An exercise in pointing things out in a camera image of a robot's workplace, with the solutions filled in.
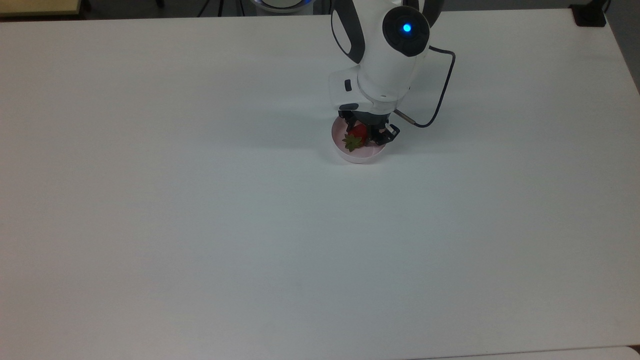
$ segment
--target black cable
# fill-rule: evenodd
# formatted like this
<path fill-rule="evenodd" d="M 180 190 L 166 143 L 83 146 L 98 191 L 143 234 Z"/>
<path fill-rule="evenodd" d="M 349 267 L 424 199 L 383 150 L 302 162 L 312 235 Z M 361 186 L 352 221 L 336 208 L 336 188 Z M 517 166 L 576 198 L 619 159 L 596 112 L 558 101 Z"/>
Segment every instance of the black cable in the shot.
<path fill-rule="evenodd" d="M 220 0 L 220 5 L 218 5 L 218 17 L 222 17 L 222 9 L 225 7 L 225 0 Z"/>
<path fill-rule="evenodd" d="M 209 4 L 209 0 L 206 0 L 204 2 L 204 6 L 202 7 L 202 9 L 200 9 L 200 12 L 198 13 L 198 16 L 196 16 L 196 17 L 202 16 L 202 13 L 204 12 L 204 9 L 207 7 L 208 4 Z"/>
<path fill-rule="evenodd" d="M 444 93 L 447 91 L 447 85 L 449 85 L 449 79 L 451 78 L 451 72 L 453 71 L 453 65 L 456 63 L 456 53 L 454 53 L 453 51 L 449 51 L 449 50 L 442 50 L 442 49 L 438 49 L 437 47 L 433 47 L 433 46 L 429 46 L 429 50 L 433 50 L 436 53 L 441 53 L 441 54 L 449 54 L 451 55 L 451 66 L 449 67 L 449 73 L 447 74 L 447 79 L 444 81 L 444 86 L 442 87 L 442 94 L 440 94 L 440 100 L 438 100 L 438 106 L 436 107 L 436 111 L 433 113 L 433 117 L 431 118 L 431 120 L 427 123 L 427 124 L 418 124 L 416 122 L 412 122 L 412 125 L 415 125 L 417 127 L 421 127 L 421 128 L 425 128 L 429 125 L 431 125 L 433 123 L 433 121 L 436 119 L 436 116 L 438 116 L 438 111 L 440 111 L 440 105 L 442 105 L 442 99 L 444 99 Z"/>

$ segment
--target floor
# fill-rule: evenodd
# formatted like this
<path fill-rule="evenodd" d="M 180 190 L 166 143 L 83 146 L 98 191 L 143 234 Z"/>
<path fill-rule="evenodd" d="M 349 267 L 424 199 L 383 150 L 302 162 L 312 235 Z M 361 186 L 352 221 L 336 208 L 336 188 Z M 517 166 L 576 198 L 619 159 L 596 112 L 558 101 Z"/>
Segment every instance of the floor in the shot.
<path fill-rule="evenodd" d="M 246 16 L 255 15 L 251 0 L 165 0 L 164 8 L 158 8 L 154 0 L 90 1 L 93 9 L 84 13 L 87 19 L 196 17 L 201 11 L 202 17 L 215 17 L 221 1 L 222 16 L 242 16 L 242 10 Z M 327 13 L 329 1 L 317 0 L 314 13 Z M 567 8 L 572 3 L 587 0 L 445 0 L 444 11 Z M 640 89 L 640 0 L 612 0 L 607 18 Z"/>

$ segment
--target green strawberry stem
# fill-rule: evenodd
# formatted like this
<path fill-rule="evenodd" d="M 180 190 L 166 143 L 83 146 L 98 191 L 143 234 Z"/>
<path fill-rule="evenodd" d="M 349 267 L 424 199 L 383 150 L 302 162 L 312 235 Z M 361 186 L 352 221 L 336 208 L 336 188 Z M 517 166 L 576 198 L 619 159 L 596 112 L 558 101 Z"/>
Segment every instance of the green strawberry stem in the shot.
<path fill-rule="evenodd" d="M 342 141 L 344 142 L 344 148 L 348 149 L 349 152 L 352 152 L 364 145 L 361 137 L 355 137 L 351 134 L 347 134 Z"/>

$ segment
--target pink bowl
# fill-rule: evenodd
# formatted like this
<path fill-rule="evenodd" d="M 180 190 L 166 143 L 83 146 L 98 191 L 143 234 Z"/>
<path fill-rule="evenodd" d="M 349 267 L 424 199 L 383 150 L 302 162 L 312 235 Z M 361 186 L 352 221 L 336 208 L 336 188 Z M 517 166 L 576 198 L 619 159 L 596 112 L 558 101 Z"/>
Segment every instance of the pink bowl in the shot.
<path fill-rule="evenodd" d="M 349 150 L 345 149 L 344 142 L 342 141 L 346 133 L 347 124 L 344 122 L 344 119 L 341 117 L 335 118 L 333 126 L 331 127 L 333 144 L 335 145 L 336 150 L 338 150 L 338 154 L 340 154 L 340 156 L 342 156 L 342 158 L 348 162 L 356 164 L 370 162 L 378 155 L 380 155 L 382 149 L 385 148 L 384 145 L 369 144 L 367 146 L 363 146 L 349 152 Z"/>

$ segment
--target red strawberry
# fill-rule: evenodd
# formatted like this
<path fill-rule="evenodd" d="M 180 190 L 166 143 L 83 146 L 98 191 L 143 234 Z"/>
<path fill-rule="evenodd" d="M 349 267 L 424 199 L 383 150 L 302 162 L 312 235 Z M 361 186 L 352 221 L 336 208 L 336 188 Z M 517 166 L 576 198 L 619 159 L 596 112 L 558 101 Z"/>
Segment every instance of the red strawberry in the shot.
<path fill-rule="evenodd" d="M 362 139 L 362 143 L 364 144 L 364 142 L 367 141 L 367 126 L 365 124 L 358 124 L 356 126 L 353 127 L 353 129 L 351 129 L 350 132 L 348 132 L 349 135 L 353 135 L 357 138 L 361 138 Z"/>
<path fill-rule="evenodd" d="M 349 152 L 354 151 L 364 145 L 367 141 L 367 137 L 367 126 L 364 124 L 358 124 L 347 133 L 344 139 L 342 139 L 345 143 L 344 148 L 349 149 Z"/>

